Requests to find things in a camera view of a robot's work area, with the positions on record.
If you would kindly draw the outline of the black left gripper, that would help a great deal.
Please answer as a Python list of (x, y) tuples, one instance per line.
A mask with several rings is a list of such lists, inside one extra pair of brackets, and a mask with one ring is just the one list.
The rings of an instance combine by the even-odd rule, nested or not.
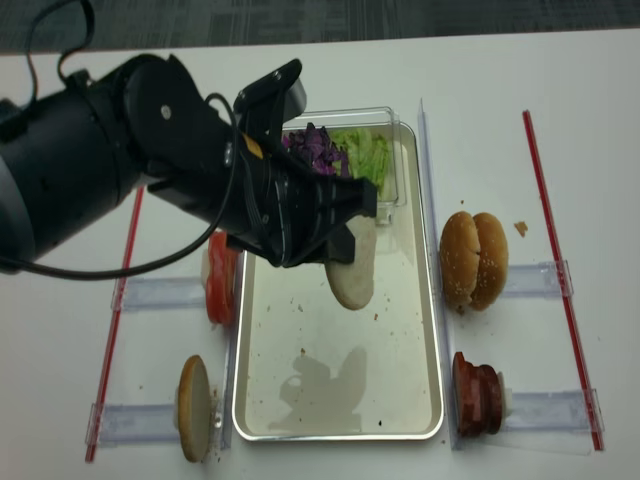
[(227, 246), (276, 267), (355, 259), (354, 216), (377, 216), (377, 189), (367, 178), (318, 174), (286, 149), (260, 158), (229, 149), (224, 166), (235, 169), (226, 204)]

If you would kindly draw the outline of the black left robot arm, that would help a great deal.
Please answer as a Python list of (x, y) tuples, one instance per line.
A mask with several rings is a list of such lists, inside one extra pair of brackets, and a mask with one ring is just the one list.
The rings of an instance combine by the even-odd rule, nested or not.
[(306, 106), (292, 60), (245, 87), (221, 117), (175, 57), (136, 56), (98, 81), (1, 103), (1, 269), (80, 281), (147, 273), (175, 255), (102, 272), (41, 264), (138, 187), (221, 230), (231, 247), (276, 267), (350, 263), (348, 222), (375, 217), (367, 179), (316, 172), (282, 145)]

